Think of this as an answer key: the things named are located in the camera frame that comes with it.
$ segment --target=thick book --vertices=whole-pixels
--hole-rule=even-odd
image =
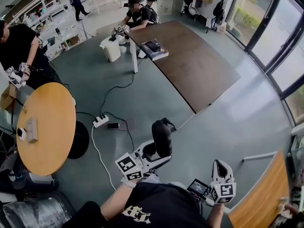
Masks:
[[[141,49],[150,58],[152,61],[167,57],[169,52],[157,41],[157,39],[152,40],[156,45],[160,45],[161,49],[159,51],[153,51],[150,47],[148,47],[145,43],[142,43]]]

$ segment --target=smartphone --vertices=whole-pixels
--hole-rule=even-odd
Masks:
[[[152,49],[152,51],[159,51],[160,49],[161,49],[161,46],[160,45],[156,45],[153,41],[148,41],[147,43],[146,43],[146,45],[148,46],[148,47],[150,47],[151,49]]]
[[[106,125],[107,129],[118,129],[119,128],[119,124],[118,123],[107,123]]]

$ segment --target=trash can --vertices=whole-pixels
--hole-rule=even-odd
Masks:
[[[107,37],[100,43],[100,47],[104,50],[106,58],[110,62],[116,61],[118,58],[120,58],[121,53],[120,53],[120,48],[119,48],[119,43],[118,40],[116,39],[115,41],[110,41],[109,39],[112,36]]]

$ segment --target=green epoxy floor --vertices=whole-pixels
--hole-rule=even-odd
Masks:
[[[232,207],[251,189],[270,160],[242,163],[245,156],[282,149],[286,155],[291,141],[291,126],[277,93],[251,58],[227,36],[213,31],[205,34],[201,25],[181,18],[192,30],[210,43],[241,75],[215,103],[191,118],[172,134],[173,159],[158,171],[163,182],[181,181],[189,185],[195,178],[211,182],[215,159],[227,162],[237,182],[237,196]],[[114,63],[106,61],[100,42],[104,34],[90,39],[53,60],[57,72],[76,99],[77,111],[99,114],[104,95],[113,86],[124,86],[132,80],[129,48]],[[135,148],[152,138],[151,125],[163,117],[181,125],[192,111],[158,68],[148,59],[139,65],[134,83],[126,89],[115,89],[107,98],[104,111],[124,119],[133,118],[131,131]],[[78,114],[91,135],[93,118]],[[96,146],[108,168],[114,186],[121,174],[114,161],[132,151],[127,132],[94,129]],[[59,190],[79,209],[86,201],[102,204],[113,193],[108,176],[92,140],[85,155],[68,159],[55,174]],[[205,207],[204,215],[209,209]],[[227,217],[223,227],[230,227]]]

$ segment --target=white power strip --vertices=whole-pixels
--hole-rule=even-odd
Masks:
[[[100,127],[101,125],[104,125],[105,123],[107,123],[109,121],[109,118],[107,117],[107,115],[105,115],[105,117],[100,118],[99,116],[96,117],[97,121],[93,122],[93,125],[95,128]]]

